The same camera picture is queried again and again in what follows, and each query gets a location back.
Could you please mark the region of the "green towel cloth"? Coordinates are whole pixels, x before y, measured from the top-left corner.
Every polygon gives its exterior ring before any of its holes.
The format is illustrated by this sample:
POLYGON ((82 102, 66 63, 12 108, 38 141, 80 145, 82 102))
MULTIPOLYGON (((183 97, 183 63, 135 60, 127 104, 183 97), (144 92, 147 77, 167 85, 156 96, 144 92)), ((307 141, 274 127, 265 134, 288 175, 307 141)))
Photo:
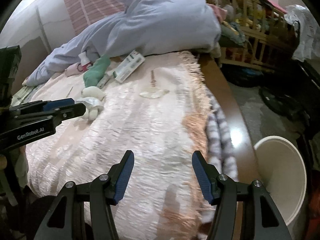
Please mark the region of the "green towel cloth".
POLYGON ((103 55, 93 63, 93 66, 83 74, 85 87, 97 86, 100 80, 104 77, 107 68, 110 66, 111 61, 107 55, 103 55))

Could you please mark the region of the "green white medicine box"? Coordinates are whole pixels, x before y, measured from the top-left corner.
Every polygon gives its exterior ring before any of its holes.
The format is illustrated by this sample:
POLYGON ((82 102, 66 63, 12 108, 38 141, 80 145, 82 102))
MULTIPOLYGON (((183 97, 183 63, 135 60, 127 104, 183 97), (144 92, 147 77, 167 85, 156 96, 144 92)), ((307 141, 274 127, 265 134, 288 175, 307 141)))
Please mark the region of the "green white medicine box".
POLYGON ((143 62, 145 57, 137 51, 132 51, 114 70, 113 76, 123 83, 143 62))

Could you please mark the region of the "white plastic wrapper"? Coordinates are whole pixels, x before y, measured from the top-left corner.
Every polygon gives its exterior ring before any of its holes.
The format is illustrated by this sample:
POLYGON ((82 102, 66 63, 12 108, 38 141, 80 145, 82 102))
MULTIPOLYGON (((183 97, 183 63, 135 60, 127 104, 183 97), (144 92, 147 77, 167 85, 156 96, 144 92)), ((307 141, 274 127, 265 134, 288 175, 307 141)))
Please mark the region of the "white plastic wrapper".
POLYGON ((83 103, 88 111, 91 111, 93 109, 97 109, 99 112, 104 109, 103 103, 94 97, 85 97, 85 98, 79 98, 75 101, 76 103, 83 103))

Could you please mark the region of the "small green white box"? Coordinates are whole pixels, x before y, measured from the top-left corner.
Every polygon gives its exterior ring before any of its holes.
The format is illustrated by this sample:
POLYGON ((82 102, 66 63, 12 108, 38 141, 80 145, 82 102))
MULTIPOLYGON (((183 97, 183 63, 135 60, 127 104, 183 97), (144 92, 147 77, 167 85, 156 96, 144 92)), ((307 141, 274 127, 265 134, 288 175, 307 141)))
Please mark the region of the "small green white box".
POLYGON ((103 89, 103 87, 108 83, 108 81, 110 80, 110 76, 108 74, 104 74, 104 76, 102 77, 102 79, 98 82, 97 87, 99 89, 103 89))

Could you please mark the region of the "cream round trash bin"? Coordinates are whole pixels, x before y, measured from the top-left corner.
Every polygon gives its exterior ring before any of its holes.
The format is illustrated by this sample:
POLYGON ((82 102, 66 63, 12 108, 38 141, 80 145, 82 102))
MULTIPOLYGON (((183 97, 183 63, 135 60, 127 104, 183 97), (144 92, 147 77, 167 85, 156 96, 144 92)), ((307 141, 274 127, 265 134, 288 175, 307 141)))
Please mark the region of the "cream round trash bin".
POLYGON ((289 140, 272 135, 255 146, 258 171, 286 225, 298 216, 303 205, 307 176, 304 161, 289 140))

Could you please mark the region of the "pink rolled pouch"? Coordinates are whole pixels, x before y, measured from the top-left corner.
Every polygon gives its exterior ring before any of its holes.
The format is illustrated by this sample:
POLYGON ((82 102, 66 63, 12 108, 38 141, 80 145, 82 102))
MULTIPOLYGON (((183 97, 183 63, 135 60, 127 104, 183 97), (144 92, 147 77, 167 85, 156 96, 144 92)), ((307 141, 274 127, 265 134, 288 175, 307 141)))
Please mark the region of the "pink rolled pouch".
POLYGON ((80 62, 70 65, 65 70, 65 76, 70 77, 73 75, 79 75, 83 72, 83 67, 80 62))

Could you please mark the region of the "white pink-label bottle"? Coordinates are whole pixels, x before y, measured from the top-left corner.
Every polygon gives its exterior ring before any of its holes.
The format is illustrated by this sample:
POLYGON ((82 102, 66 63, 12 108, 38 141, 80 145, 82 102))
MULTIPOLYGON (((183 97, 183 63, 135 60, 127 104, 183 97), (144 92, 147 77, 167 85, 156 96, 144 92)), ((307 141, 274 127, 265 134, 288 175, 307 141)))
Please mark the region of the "white pink-label bottle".
POLYGON ((79 59, 80 59, 80 64, 81 64, 81 71, 85 72, 92 66, 91 61, 87 57, 86 52, 84 51, 83 53, 79 54, 79 59))

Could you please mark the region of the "grey striped blanket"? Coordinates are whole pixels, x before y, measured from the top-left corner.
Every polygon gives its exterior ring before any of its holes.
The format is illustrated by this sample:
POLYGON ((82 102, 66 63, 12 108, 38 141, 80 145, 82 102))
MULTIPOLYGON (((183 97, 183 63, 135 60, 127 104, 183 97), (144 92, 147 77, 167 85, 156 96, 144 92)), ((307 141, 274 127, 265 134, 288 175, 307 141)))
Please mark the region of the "grey striped blanket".
POLYGON ((210 91, 207 91, 207 95, 211 105, 206 127, 207 161, 214 165, 219 173, 226 174, 234 181, 238 181, 238 167, 226 116, 215 96, 210 91))

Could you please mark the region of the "pink quilted bedspread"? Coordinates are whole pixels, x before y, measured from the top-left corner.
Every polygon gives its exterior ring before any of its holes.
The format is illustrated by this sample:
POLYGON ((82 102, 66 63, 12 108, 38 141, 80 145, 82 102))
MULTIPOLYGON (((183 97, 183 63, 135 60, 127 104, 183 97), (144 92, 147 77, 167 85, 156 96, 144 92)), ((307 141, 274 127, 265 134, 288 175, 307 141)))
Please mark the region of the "pink quilted bedspread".
POLYGON ((54 135, 27 146, 29 187, 38 196, 56 195, 68 181, 106 173, 131 150, 130 181, 112 209, 120 239, 192 239, 204 199, 191 156, 207 154, 210 112, 195 57, 149 56, 124 83, 110 81, 104 94, 93 122, 64 121, 54 135))

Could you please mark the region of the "grey-blue duvet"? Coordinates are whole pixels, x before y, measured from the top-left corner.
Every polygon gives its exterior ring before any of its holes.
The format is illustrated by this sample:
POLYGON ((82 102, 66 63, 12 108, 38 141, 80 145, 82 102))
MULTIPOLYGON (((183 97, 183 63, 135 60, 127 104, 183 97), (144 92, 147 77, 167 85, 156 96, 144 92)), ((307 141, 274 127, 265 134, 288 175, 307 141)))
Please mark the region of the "grey-blue duvet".
POLYGON ((126 56, 133 50, 144 56, 173 51, 211 51, 221 37, 219 20, 206 0, 121 0, 125 9, 84 29, 55 48, 25 79, 38 86, 63 72, 86 53, 91 61, 103 55, 126 56))

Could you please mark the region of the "white crumpled plastic bag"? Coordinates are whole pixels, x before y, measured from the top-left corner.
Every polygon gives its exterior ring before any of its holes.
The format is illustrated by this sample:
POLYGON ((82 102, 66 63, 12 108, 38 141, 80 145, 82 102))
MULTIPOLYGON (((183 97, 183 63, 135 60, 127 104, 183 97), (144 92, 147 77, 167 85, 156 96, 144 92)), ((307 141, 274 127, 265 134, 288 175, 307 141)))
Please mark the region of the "white crumpled plastic bag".
POLYGON ((310 10, 297 4, 288 5, 285 10, 285 21, 299 31, 299 45, 292 58, 300 62, 319 59, 319 24, 310 10))

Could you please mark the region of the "wooden baby crib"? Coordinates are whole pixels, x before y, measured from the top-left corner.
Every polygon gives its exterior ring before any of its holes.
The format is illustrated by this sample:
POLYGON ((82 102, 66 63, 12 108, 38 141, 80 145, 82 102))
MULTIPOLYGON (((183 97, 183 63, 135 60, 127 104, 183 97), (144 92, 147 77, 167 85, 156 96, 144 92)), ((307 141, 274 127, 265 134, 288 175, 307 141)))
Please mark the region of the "wooden baby crib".
POLYGON ((219 65, 272 72, 290 59, 297 40, 294 26, 267 0, 206 0, 224 7, 231 16, 223 23, 240 41, 222 38, 219 65))

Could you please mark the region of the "wooden bed frame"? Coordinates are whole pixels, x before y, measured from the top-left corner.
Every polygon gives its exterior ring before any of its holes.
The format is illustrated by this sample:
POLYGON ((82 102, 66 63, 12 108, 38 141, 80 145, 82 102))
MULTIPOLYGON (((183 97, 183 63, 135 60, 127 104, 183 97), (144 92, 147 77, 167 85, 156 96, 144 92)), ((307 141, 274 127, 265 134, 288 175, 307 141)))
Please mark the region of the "wooden bed frame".
POLYGON ((209 54, 201 53, 198 56, 198 63, 201 66, 206 86, 213 93, 226 116, 238 166, 239 180, 243 183, 260 180, 251 138, 227 80, 209 54))

